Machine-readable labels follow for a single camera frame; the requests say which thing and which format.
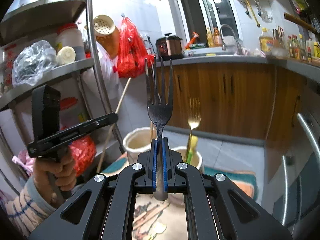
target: hand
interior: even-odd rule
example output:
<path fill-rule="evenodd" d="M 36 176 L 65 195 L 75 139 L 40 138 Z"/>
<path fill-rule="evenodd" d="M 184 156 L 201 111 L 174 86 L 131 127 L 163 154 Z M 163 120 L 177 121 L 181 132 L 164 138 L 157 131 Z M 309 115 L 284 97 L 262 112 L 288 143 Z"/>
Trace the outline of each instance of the hand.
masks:
<path fill-rule="evenodd" d="M 75 161 L 68 151 L 62 157 L 61 163 L 56 163 L 53 160 L 37 158 L 34 166 L 34 184 L 41 197 L 51 204 L 53 189 L 50 185 L 47 171 L 53 173 L 56 179 L 56 185 L 63 191 L 73 189 L 76 185 L 76 170 L 74 169 Z"/>

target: metal pivot bolt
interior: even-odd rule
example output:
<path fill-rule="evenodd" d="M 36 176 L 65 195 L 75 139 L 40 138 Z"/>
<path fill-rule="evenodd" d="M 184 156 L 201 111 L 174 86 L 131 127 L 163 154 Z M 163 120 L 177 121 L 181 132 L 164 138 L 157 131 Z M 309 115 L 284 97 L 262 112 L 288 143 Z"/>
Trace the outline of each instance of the metal pivot bolt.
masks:
<path fill-rule="evenodd" d="M 140 170 L 140 169 L 142 169 L 142 164 L 141 163 L 135 163 L 134 165 L 132 165 L 132 168 L 134 170 Z"/>
<path fill-rule="evenodd" d="M 188 165 L 186 163 L 178 163 L 178 168 L 180 170 L 184 170 L 188 167 Z"/>
<path fill-rule="evenodd" d="M 94 177 L 94 180 L 96 182 L 100 182 L 100 181 L 103 181 L 104 180 L 104 176 L 102 174 L 98 174 Z"/>
<path fill-rule="evenodd" d="M 223 174 L 219 173 L 219 174 L 216 175 L 216 179 L 218 181 L 224 181 L 226 179 L 226 176 L 224 176 Z"/>

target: sleeve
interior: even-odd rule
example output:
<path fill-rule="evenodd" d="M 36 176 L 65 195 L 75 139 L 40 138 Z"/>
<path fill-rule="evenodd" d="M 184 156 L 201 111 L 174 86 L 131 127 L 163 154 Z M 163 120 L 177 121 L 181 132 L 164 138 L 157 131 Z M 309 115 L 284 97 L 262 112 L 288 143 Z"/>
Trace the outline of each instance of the sleeve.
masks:
<path fill-rule="evenodd" d="M 49 205 L 38 193 L 30 177 L 21 191 L 13 201 L 4 203 L 4 211 L 7 213 L 11 223 L 26 237 L 30 232 L 41 224 L 55 208 Z"/>

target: pressure cooker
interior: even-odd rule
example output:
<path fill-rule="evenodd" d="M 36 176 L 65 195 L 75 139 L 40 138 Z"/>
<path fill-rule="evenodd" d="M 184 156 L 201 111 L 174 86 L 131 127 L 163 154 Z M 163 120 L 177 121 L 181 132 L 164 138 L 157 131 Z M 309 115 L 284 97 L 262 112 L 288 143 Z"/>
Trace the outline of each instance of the pressure cooker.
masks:
<path fill-rule="evenodd" d="M 172 33 L 166 33 L 163 38 L 156 41 L 156 47 L 158 51 L 158 57 L 164 58 L 164 60 L 183 58 L 181 38 Z"/>

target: gold fork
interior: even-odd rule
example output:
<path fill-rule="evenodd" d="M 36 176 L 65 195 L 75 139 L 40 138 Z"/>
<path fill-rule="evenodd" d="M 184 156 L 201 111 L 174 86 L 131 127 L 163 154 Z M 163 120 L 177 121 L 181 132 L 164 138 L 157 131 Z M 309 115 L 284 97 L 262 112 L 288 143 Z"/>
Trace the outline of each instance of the gold fork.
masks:
<path fill-rule="evenodd" d="M 189 109 L 188 124 L 190 126 L 190 134 L 189 134 L 188 143 L 187 143 L 186 155 L 183 160 L 184 162 L 187 162 L 187 160 L 188 160 L 192 130 L 197 128 L 200 125 L 200 121 L 201 121 L 201 116 L 200 116 L 201 109 L 200 109 L 199 98 L 190 98 L 189 106 L 190 106 L 190 109 Z"/>

